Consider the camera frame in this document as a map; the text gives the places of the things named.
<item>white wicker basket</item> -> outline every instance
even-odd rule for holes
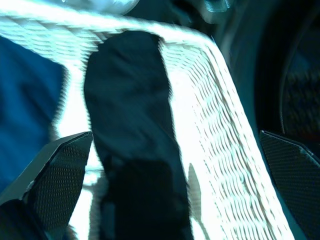
[[[162,37],[159,49],[173,89],[169,101],[181,160],[190,181],[195,240],[294,239],[226,63],[211,39],[173,25],[30,1],[3,0],[0,5],[1,36],[65,66],[62,94],[67,101],[62,102],[54,121],[60,137],[89,130],[82,92],[87,59],[97,44],[126,30]],[[91,179],[97,178],[94,170],[100,173],[101,165],[94,148],[88,165],[84,185],[95,185],[97,180]],[[196,176],[189,176],[191,166]],[[196,181],[199,189],[194,187]],[[94,220],[99,211],[87,220],[89,209],[86,212],[80,206],[86,194],[80,197],[71,224],[79,239],[88,239],[90,225],[89,239],[94,240],[98,236]]]

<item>black fabric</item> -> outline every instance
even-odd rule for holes
[[[3,240],[47,240],[37,215],[21,200],[0,206],[0,232]]]
[[[193,239],[158,44],[156,35],[126,31],[88,61],[84,95],[109,180],[102,240]]]

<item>blue fabric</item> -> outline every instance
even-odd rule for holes
[[[0,192],[49,142],[61,65],[0,37]]]

